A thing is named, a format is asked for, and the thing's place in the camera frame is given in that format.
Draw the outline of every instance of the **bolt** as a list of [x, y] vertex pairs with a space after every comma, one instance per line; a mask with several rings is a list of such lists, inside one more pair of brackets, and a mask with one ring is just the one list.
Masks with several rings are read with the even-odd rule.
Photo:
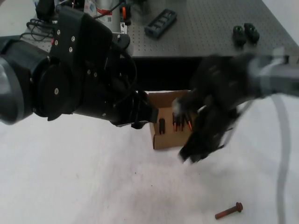
[[227, 216], [229, 214], [232, 214], [232, 213], [234, 213], [236, 211], [241, 212], [242, 210], [243, 210], [243, 205], [241, 203], [237, 202], [234, 207], [216, 214], [215, 218], [216, 219], [220, 219], [220, 218], [225, 217], [225, 216]]

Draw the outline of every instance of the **copper bolt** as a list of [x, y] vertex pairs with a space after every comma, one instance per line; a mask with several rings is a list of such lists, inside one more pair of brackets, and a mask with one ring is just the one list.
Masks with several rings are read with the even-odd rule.
[[229, 214], [232, 214], [236, 211], [241, 212], [242, 210], [243, 210], [243, 205], [241, 203], [237, 202], [234, 207], [216, 214], [215, 218], [220, 219], [220, 218], [225, 217]]

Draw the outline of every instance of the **gray cable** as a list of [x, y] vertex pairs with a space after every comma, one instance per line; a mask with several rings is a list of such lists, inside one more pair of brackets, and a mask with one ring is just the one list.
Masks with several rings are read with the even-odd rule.
[[286, 224], [285, 218], [285, 186], [289, 171], [291, 157], [291, 131], [287, 110], [280, 96], [272, 96], [273, 103], [278, 114], [281, 132], [281, 160], [278, 170], [276, 207], [278, 213], [278, 223]]

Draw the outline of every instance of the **bolt head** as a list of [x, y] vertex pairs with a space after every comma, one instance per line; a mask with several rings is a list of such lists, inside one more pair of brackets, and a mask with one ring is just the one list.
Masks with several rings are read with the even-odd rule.
[[238, 212], [241, 212], [243, 210], [243, 205], [240, 202], [237, 202], [235, 205], [237, 207]]

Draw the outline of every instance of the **wire bundle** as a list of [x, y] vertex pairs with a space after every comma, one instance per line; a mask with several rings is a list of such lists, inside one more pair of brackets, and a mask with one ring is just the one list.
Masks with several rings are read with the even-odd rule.
[[53, 38], [53, 33], [55, 30], [55, 25], [52, 23], [47, 23], [45, 21], [39, 20], [39, 19], [31, 19], [30, 22], [27, 22], [27, 28], [30, 30], [30, 32], [25, 32], [20, 35], [20, 38], [22, 38], [25, 35], [31, 35], [32, 38], [35, 41], [43, 41], [46, 38]]

